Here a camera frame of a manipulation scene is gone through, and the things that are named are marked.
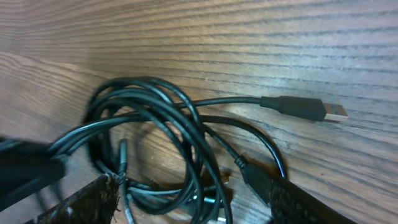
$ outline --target coiled cable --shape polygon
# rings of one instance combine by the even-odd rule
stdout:
[[[155,77],[116,78],[101,85],[91,97],[83,124],[58,138],[49,148],[53,157],[71,155],[80,146],[88,148],[90,159],[101,173],[115,173],[121,177],[121,193],[124,210],[129,223],[135,223],[130,203],[142,211],[166,214],[195,196],[196,210],[191,223],[207,223],[224,208],[226,223],[233,222],[224,185],[215,155],[205,139],[207,133],[225,148],[237,165],[244,159],[216,131],[205,123],[227,124],[239,127],[259,138],[271,152],[279,174],[287,178],[287,166],[276,145],[260,130],[233,118],[201,115],[197,106],[223,103],[261,104],[263,98],[227,97],[192,101],[178,86]],[[115,115],[121,108],[132,112]],[[186,162],[185,178],[180,189],[159,189],[126,177],[126,142],[119,143],[119,155],[115,155],[111,144],[111,128],[124,123],[152,122],[163,131],[178,149]],[[201,180],[205,168],[212,178],[212,186],[205,187]],[[214,190],[213,208],[203,211],[205,192]],[[164,198],[173,195],[172,199]]]

